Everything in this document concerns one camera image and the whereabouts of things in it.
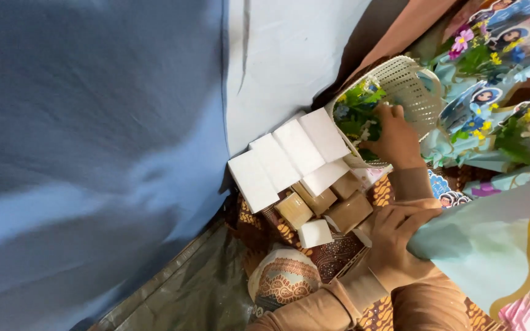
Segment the blue fabric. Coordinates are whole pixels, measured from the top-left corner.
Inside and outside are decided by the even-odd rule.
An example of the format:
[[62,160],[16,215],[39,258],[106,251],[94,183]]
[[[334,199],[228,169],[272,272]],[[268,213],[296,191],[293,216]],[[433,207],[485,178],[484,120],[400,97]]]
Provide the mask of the blue fabric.
[[0,329],[100,317],[221,206],[224,5],[0,0]]

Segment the brown clothing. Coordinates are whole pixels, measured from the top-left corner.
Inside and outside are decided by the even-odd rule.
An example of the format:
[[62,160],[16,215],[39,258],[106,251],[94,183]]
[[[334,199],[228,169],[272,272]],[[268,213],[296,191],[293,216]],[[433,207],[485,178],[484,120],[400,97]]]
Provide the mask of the brown clothing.
[[[396,204],[440,208],[426,168],[394,171],[388,177]],[[365,291],[348,291],[339,279],[275,312],[264,313],[246,331],[343,331],[354,327],[365,308],[388,294],[372,272],[365,270],[368,272],[360,277]],[[464,300],[459,288],[435,267],[423,280],[392,291],[394,330],[469,330]]]

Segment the hand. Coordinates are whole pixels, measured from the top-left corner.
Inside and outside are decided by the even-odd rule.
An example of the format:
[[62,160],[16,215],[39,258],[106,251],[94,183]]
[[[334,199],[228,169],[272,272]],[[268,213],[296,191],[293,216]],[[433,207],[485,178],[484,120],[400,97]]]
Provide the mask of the hand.
[[416,230],[441,212],[440,208],[423,210],[399,206],[374,211],[373,246],[367,266],[388,293],[422,279],[435,267],[431,261],[422,261],[410,254],[406,245]]
[[404,120],[402,106],[379,105],[375,109],[382,124],[377,141],[362,141],[359,148],[367,148],[396,170],[426,167],[421,157],[418,134]]

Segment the white plastic basket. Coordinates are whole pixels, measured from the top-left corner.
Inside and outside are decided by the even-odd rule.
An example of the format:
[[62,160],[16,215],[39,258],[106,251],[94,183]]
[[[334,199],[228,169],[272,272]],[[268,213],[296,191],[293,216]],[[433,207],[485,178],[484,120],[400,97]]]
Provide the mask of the white plastic basket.
[[[427,78],[431,79],[434,91],[429,92],[424,87],[422,80],[417,76],[418,72],[422,72]],[[350,86],[343,88],[325,106],[328,115],[333,121],[335,120],[333,109],[339,96],[368,76],[377,78],[380,86],[386,91],[386,96],[382,101],[388,101],[391,104],[397,103],[404,108],[404,117],[418,133],[419,142],[426,137],[429,131],[435,128],[435,123],[444,107],[444,103],[440,98],[441,85],[439,79],[433,72],[420,67],[408,56],[396,56],[364,74]],[[338,127],[337,130],[353,154],[356,155],[349,154],[343,158],[351,168],[382,168],[388,165],[388,163],[381,160],[365,162],[359,152],[357,152],[357,148],[353,146]]]

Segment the brown wrapped package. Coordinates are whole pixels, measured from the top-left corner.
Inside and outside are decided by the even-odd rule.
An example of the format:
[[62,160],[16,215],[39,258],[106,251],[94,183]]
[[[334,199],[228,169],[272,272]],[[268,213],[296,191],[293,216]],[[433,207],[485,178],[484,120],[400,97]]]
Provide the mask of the brown wrapped package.
[[311,196],[300,182],[293,184],[291,188],[300,195],[308,207],[312,209],[316,217],[322,215],[333,203],[335,203],[335,201],[337,201],[337,197],[329,188],[324,190],[324,192],[317,197]]
[[355,191],[347,200],[332,206],[325,218],[338,232],[349,233],[373,211],[365,196]]
[[294,230],[301,228],[304,223],[308,222],[314,216],[312,210],[298,193],[291,193],[290,196],[276,204],[275,209],[283,216]]
[[330,186],[330,190],[335,193],[339,200],[348,199],[357,189],[361,187],[361,182],[351,171],[348,171]]

